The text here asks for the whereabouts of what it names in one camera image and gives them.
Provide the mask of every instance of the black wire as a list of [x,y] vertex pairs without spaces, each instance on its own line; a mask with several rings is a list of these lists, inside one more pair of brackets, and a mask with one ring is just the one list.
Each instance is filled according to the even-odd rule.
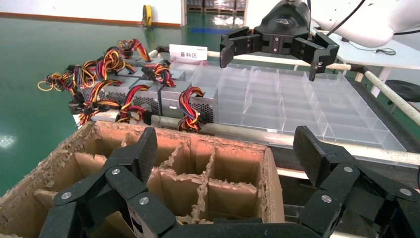
[[419,187],[420,190],[420,166],[417,169],[417,187]]
[[363,49],[363,48],[359,48],[359,47],[357,47],[357,46],[353,45],[351,42],[348,42],[348,43],[349,43],[351,46],[353,46],[354,48],[356,48],[356,49],[358,49],[358,50],[362,50],[362,51],[372,51],[372,52],[375,52],[375,53],[383,52],[383,53],[385,53],[385,54],[387,54],[387,55],[390,55],[390,56],[394,56],[394,55],[396,55],[396,54],[397,54],[397,52],[396,52],[394,49],[392,49],[392,48],[382,48],[382,49],[371,50],[371,49]]
[[346,18],[344,18],[344,20],[342,22],[340,22],[340,24],[338,24],[336,27],[334,27],[334,29],[329,31],[327,33],[327,36],[334,33],[334,31],[336,31],[338,28],[340,28],[350,17],[352,17],[353,14],[356,13],[357,10],[359,10],[359,8],[363,5],[364,2],[365,2],[365,0],[360,1],[359,5],[357,5],[357,7],[350,13],[350,15],[348,15]]
[[310,15],[311,14],[311,0],[307,0],[306,3],[308,5],[309,15]]
[[408,34],[414,34],[418,32],[420,32],[420,29],[415,30],[415,31],[398,32],[398,33],[395,33],[394,36],[408,35]]

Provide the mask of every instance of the floor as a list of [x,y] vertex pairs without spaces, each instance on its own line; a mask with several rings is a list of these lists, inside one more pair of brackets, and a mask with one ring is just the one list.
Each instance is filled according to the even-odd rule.
[[[120,39],[138,38],[147,49],[185,44],[218,51],[220,34],[241,26],[243,18],[191,13],[188,22],[181,29],[143,31],[141,26],[1,18],[0,196],[76,130],[66,106],[70,96],[37,88],[45,75],[63,72],[69,64],[94,60]],[[252,65],[275,67],[266,63]],[[293,69],[293,66],[282,68]],[[386,97],[381,95],[379,99],[386,104]],[[399,110],[395,114],[420,138],[418,126]]]

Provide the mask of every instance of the wall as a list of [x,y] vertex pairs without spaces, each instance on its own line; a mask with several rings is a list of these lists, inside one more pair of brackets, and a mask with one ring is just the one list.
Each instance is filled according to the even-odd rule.
[[261,20],[276,6],[280,0],[248,0],[245,14],[245,26],[250,29],[261,24]]
[[181,0],[125,0],[121,4],[104,0],[0,0],[0,12],[140,22],[143,5],[150,5],[153,22],[181,24]]

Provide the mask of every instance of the plastic compartment tray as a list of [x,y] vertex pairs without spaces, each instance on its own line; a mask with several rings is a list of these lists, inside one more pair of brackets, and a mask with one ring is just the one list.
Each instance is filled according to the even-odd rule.
[[405,151],[342,74],[319,74],[218,62],[179,61],[187,81],[218,89],[219,123],[294,134],[307,126],[318,138]]

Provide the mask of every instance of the table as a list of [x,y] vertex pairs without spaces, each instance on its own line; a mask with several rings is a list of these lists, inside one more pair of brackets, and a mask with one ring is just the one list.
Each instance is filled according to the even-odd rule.
[[[311,33],[315,34],[316,30],[314,27],[317,27],[318,25],[313,21],[311,21],[311,23]],[[372,50],[365,51],[356,49],[348,42],[342,41],[342,37],[337,34],[332,34],[330,38],[340,46],[337,58],[344,63],[383,67],[383,70],[379,75],[379,79],[383,82],[388,79],[388,76],[393,68],[420,70],[420,51],[397,41],[391,40],[388,44],[377,48],[367,48],[352,42],[352,44],[358,48]],[[390,56],[383,53],[373,52],[373,50],[383,48],[394,49],[396,51],[396,55]],[[377,97],[380,90],[377,87],[373,87],[371,92]]]

